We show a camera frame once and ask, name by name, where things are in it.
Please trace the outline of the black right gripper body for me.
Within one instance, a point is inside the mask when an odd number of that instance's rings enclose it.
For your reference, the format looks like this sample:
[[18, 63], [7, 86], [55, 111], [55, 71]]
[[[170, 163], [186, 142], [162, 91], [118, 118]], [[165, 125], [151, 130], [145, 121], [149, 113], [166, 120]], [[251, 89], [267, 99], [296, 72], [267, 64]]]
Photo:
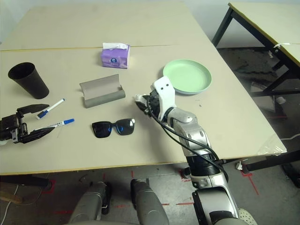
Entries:
[[147, 106], [149, 113], [152, 111], [152, 114], [155, 115], [156, 118], [159, 117], [160, 113], [160, 102], [159, 102], [159, 95], [156, 90], [153, 90], [151, 93], [151, 99], [145, 100], [145, 105]]

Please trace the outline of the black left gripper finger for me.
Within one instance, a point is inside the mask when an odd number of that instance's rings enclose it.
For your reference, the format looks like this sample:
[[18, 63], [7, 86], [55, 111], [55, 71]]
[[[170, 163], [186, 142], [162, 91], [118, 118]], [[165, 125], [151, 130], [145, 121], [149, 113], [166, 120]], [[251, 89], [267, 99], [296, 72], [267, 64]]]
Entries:
[[34, 130], [31, 133], [27, 135], [22, 135], [18, 138], [19, 143], [29, 143], [34, 140], [40, 139], [41, 137], [47, 135], [51, 131], [53, 131], [55, 128], [54, 127], [46, 127], [38, 130]]
[[24, 115], [24, 114], [28, 114], [28, 113], [40, 112], [48, 107], [49, 107], [49, 105], [47, 105], [47, 104], [33, 104], [33, 105], [28, 105], [28, 106], [18, 108], [17, 112]]

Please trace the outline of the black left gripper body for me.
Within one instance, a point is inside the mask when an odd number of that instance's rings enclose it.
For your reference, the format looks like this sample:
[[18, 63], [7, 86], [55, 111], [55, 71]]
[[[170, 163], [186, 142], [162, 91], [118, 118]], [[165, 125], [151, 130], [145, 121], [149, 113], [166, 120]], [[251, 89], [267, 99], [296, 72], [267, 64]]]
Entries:
[[28, 143], [27, 124], [23, 123], [23, 114], [16, 114], [2, 118], [0, 121], [0, 140], [12, 140], [13, 143]]

